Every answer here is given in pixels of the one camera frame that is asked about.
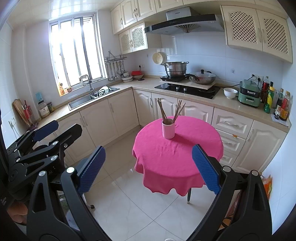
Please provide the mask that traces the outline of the person's left hand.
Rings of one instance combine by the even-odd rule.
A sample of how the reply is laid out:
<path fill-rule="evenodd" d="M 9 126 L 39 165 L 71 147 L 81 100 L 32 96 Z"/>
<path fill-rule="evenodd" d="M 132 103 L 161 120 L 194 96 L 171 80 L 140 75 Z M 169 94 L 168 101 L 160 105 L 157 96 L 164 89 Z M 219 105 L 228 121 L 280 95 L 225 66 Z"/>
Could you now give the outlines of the person's left hand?
<path fill-rule="evenodd" d="M 14 201 L 12 205 L 7 209 L 7 213 L 11 219 L 19 224 L 27 224 L 28 208 L 24 203 Z"/>

